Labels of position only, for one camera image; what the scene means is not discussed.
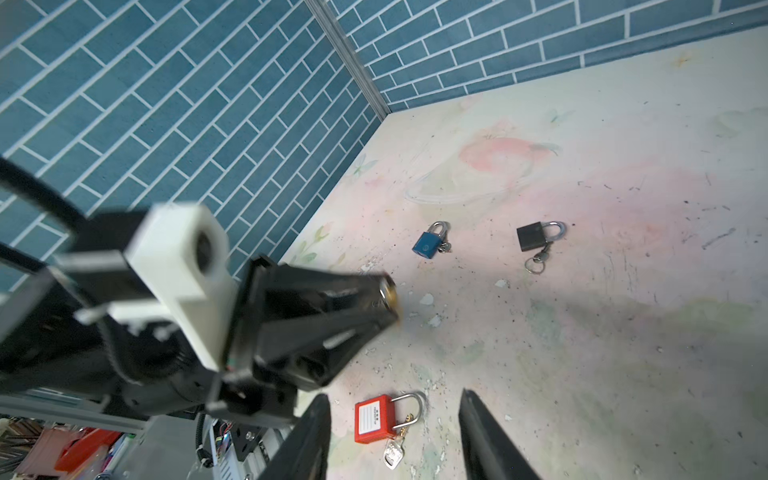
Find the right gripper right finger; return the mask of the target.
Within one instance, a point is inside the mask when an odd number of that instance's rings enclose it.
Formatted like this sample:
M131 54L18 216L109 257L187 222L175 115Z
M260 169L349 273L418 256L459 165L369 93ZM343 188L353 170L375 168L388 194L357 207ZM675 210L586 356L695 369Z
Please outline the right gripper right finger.
M473 390L462 391L458 421L468 479L540 480Z

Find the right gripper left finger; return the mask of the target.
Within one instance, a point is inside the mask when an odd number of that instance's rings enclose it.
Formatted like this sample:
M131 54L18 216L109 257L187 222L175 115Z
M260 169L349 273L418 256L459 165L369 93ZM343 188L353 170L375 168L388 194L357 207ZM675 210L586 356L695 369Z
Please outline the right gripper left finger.
M305 410L258 479L325 479L330 437L329 398L325 394L319 394Z

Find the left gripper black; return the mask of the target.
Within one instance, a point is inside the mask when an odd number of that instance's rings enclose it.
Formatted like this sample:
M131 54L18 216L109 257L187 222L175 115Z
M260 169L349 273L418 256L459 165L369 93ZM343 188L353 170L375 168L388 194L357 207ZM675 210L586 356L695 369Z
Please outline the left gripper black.
M328 385L397 321L382 295L386 277L247 261L206 413L254 427L295 424L295 386Z

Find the red padlock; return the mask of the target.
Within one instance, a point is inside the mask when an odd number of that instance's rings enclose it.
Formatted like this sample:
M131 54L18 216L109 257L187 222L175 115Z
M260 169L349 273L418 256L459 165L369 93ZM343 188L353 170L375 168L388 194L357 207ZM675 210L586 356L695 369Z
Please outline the red padlock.
M415 401L416 412L397 420L396 406L404 401ZM383 462L395 470L405 457L404 438L410 427L417 424L425 411L420 393L408 392L399 396L380 395L355 404L353 438L357 444L367 445L384 441Z

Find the small brass padlock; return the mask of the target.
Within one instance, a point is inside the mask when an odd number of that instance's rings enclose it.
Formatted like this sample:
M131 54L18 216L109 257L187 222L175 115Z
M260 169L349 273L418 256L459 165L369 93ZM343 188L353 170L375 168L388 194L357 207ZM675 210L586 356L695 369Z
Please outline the small brass padlock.
M400 306L396 284L391 277L386 277L383 281L382 295L388 310L396 316L397 321L400 321L402 318L402 309Z

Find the blue padlock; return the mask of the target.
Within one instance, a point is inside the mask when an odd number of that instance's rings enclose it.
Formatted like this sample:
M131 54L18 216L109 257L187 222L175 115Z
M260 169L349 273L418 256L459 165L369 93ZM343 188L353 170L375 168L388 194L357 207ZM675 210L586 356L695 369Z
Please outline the blue padlock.
M421 234L419 239L412 247L412 252L416 255L432 259L438 253L448 253L452 249L448 241L450 223L447 221L436 221Z

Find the black padlock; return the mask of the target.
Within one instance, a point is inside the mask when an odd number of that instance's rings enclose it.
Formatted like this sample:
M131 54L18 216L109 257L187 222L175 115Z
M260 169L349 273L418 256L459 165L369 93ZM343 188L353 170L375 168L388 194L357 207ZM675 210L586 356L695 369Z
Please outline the black padlock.
M566 224L560 221L534 222L516 230L521 251L535 251L524 262L524 268L529 274L540 275L545 271L553 243L563 239L566 232Z

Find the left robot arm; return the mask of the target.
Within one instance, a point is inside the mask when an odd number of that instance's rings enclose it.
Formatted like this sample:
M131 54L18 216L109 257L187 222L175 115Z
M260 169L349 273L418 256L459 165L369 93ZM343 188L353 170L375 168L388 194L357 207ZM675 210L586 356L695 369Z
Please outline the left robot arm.
M1 309L1 390L108 397L122 415L199 406L236 423L295 422L397 318L386 274L251 261L236 282L208 232L82 235Z

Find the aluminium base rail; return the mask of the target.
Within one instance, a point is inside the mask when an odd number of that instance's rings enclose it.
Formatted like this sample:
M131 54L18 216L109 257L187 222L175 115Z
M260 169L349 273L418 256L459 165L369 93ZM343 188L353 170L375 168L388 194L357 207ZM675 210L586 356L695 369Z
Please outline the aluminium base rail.
M43 423L43 432L21 465L23 478L42 479L257 479L290 434L290 428L232 426L207 417L205 449L214 466L204 468L195 453L195 413L142 418L107 405L50 389L3 394L1 414ZM77 441L97 429L117 433L115 442L86 451L70 472L49 471Z

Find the left corner aluminium post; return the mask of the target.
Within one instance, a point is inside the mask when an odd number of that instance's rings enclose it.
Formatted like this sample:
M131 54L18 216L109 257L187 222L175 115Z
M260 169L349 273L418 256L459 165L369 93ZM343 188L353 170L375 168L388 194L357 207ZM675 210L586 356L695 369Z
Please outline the left corner aluminium post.
M371 76L365 70L352 48L350 40L344 34L340 24L333 15L327 1L304 0L314 19L318 22L329 43L339 55L342 63L349 71L368 104L373 109L377 118L384 121L391 113L379 89L374 85Z

